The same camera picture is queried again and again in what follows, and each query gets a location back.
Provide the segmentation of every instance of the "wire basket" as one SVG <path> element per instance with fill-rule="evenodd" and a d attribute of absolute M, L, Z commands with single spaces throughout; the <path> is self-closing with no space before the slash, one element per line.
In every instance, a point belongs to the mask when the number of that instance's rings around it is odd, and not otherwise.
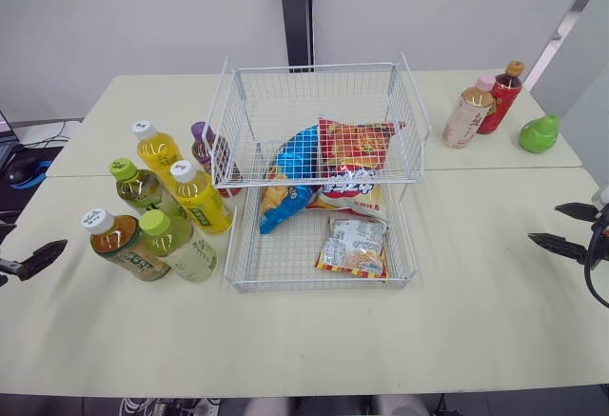
<path fill-rule="evenodd" d="M 330 174 L 323 173 L 319 160 L 311 177 L 267 177 L 281 146 L 300 130 L 317 125 L 320 117 L 348 125 L 391 123 L 396 130 L 378 167 L 333 184 L 422 179 L 430 125 L 403 54 L 398 63 L 235 69 L 223 75 L 208 121 L 216 110 L 222 113 L 211 149 L 216 188 L 328 183 Z M 356 137 L 342 135 L 343 141 Z M 321 156 L 321 142 L 316 152 Z"/>
<path fill-rule="evenodd" d="M 367 279 L 315 268 L 328 238 L 328 218 L 350 218 L 339 211 L 303 210 L 267 235 L 259 231 L 263 188 L 247 190 L 241 237 L 230 241 L 225 277 L 240 292 L 256 290 L 404 287 L 417 271 L 417 260 L 402 207 L 389 185 L 382 186 L 388 206 L 383 241 L 387 278 Z"/>

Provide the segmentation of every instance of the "white table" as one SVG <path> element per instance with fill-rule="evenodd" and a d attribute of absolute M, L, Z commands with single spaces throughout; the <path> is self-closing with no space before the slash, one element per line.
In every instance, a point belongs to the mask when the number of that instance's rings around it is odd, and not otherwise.
<path fill-rule="evenodd" d="M 588 225 L 553 207 L 587 201 L 591 177 L 581 168 L 425 176 L 404 199 L 420 260 L 408 287 L 247 295 L 221 272 L 201 284 L 144 283 L 106 263 L 79 221 L 95 206 L 126 210 L 112 179 L 49 178 L 2 256 L 69 243 L 43 273 L 0 289 L 0 392 L 237 397 L 609 381 L 609 310 L 580 266 L 526 237 L 586 243 Z"/>
<path fill-rule="evenodd" d="M 425 168 L 579 167 L 581 161 L 561 136 L 544 154 L 521 149 L 519 132 L 532 119 L 543 116 L 535 99 L 523 90 L 514 106 L 491 135 L 479 135 L 465 149 L 449 149 L 440 134 L 461 91 L 481 74 L 499 70 L 418 71 L 415 79 L 430 115 L 433 134 L 427 146 Z M 150 119 L 158 130 L 172 135 L 190 158 L 190 125 L 205 121 L 219 75 L 119 76 L 93 107 L 83 125 L 47 172 L 48 176 L 107 175 L 117 157 L 139 163 L 137 140 L 131 124 Z M 218 123 L 219 113 L 214 115 Z"/>

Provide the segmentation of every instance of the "mouse pad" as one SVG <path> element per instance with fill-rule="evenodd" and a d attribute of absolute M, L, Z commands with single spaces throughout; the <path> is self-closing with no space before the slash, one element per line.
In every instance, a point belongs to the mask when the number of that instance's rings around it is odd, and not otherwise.
<path fill-rule="evenodd" d="M 39 161 L 52 161 L 57 157 L 57 154 L 59 154 L 61 149 L 62 147 L 24 149 L 15 154 L 15 157 L 10 161 L 10 164 L 30 157 L 34 157 Z M 0 211 L 25 208 L 31 196 L 34 195 L 34 192 L 44 183 L 43 181 L 36 186 L 26 189 L 12 188 L 7 181 L 8 167 L 4 168 L 2 176 L 0 176 Z"/>

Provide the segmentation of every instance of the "chip bag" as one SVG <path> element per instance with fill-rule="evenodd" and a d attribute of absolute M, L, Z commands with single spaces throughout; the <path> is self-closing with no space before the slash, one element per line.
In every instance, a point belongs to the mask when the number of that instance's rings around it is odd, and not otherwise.
<path fill-rule="evenodd" d="M 318 127 L 301 130 L 282 145 L 268 169 L 268 179 L 312 178 L 317 173 Z M 268 186 L 260 203 L 260 233 L 266 234 L 303 209 L 311 200 L 313 186 Z"/>
<path fill-rule="evenodd" d="M 383 168 L 391 137 L 392 123 L 348 125 L 320 118 L 322 176 L 328 178 L 315 209 L 350 209 L 352 212 L 387 221 L 387 204 L 381 187 L 367 183 Z"/>
<path fill-rule="evenodd" d="M 330 237 L 320 253 L 316 268 L 347 271 L 363 278 L 386 278 L 383 254 L 386 225 L 360 219 L 333 219 Z"/>

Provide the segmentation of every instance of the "green pear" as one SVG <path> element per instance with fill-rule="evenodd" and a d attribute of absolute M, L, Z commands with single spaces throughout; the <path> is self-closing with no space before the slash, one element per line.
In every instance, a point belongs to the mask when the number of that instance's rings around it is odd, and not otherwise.
<path fill-rule="evenodd" d="M 519 142 L 521 147 L 531 152 L 549 150 L 559 138 L 560 118 L 556 114 L 548 114 L 540 119 L 534 119 L 521 130 Z"/>

